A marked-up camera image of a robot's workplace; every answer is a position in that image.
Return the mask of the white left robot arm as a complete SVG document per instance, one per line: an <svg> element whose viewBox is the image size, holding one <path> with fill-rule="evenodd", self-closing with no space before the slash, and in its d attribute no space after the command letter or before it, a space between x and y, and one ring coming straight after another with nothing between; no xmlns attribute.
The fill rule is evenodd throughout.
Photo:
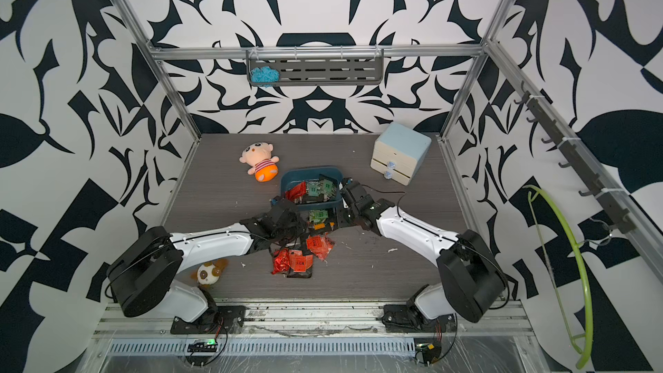
<svg viewBox="0 0 663 373"><path fill-rule="evenodd" d="M307 233L296 205L286 199L278 200L266 213L219 229L170 233L156 226L140 235L107 269L107 292L127 318L156 313L209 326L218 313L213 298L201 287L180 281L179 274L219 258L285 245Z"/></svg>

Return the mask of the green label tea bag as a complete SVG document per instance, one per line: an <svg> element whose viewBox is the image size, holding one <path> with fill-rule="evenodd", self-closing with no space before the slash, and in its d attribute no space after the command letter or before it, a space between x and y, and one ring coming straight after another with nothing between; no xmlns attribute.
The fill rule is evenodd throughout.
<svg viewBox="0 0 663 373"><path fill-rule="evenodd" d="M314 209L308 213L308 221L311 224L326 224L329 219L330 213L328 209Z"/></svg>
<svg viewBox="0 0 663 373"><path fill-rule="evenodd" d="M304 197L307 203L324 203L334 200L338 191L338 182L324 174L317 179L306 181L307 195Z"/></svg>

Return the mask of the red label tea bag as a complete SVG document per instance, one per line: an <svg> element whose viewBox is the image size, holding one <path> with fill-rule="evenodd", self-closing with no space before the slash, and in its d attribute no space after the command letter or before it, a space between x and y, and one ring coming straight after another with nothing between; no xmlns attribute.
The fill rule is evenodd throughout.
<svg viewBox="0 0 663 373"><path fill-rule="evenodd" d="M309 279L313 276L314 255L309 250L288 252L287 278Z"/></svg>
<svg viewBox="0 0 663 373"><path fill-rule="evenodd" d="M307 239L307 248L321 261L327 259L334 246L335 242L326 235L311 236Z"/></svg>

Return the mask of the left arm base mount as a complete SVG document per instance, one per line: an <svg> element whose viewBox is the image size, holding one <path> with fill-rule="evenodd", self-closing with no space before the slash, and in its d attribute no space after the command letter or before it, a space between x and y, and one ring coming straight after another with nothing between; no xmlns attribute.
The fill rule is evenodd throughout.
<svg viewBox="0 0 663 373"><path fill-rule="evenodd" d="M174 318L170 329L172 335L213 334L221 328L228 333L234 333L243 327L247 307L220 306L205 311L196 321L186 322Z"/></svg>

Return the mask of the red foil tea bag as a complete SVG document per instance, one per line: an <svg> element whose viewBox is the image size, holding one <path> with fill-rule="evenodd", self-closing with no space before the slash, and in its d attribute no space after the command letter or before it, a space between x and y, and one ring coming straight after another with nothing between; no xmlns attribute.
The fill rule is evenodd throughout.
<svg viewBox="0 0 663 373"><path fill-rule="evenodd" d="M273 269L271 274L288 274L290 271L290 249L282 248L272 254Z"/></svg>

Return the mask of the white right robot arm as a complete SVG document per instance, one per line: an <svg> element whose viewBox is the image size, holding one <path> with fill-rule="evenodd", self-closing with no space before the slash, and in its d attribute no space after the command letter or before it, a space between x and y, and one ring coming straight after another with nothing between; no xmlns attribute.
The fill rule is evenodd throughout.
<svg viewBox="0 0 663 373"><path fill-rule="evenodd" d="M352 178L343 179L344 221L406 246L440 275L440 283L424 286L406 305L387 310L390 324L421 330L446 316L477 323L502 293L509 293L506 275L476 231L432 226L404 212L399 203L373 199L367 189Z"/></svg>

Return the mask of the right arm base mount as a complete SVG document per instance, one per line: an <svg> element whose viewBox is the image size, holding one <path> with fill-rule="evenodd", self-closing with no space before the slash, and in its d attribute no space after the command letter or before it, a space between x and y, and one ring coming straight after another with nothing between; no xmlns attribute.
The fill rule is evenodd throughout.
<svg viewBox="0 0 663 373"><path fill-rule="evenodd" d="M449 333L458 326L454 314L427 319L414 305L385 305L380 321L389 333Z"/></svg>

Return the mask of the small red tea bag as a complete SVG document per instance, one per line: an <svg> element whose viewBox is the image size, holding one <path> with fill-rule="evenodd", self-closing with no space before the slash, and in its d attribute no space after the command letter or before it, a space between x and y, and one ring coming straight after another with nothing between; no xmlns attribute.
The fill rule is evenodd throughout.
<svg viewBox="0 0 663 373"><path fill-rule="evenodd" d="M306 195L307 183L305 181L298 183L285 193L285 197L295 204L300 204Z"/></svg>

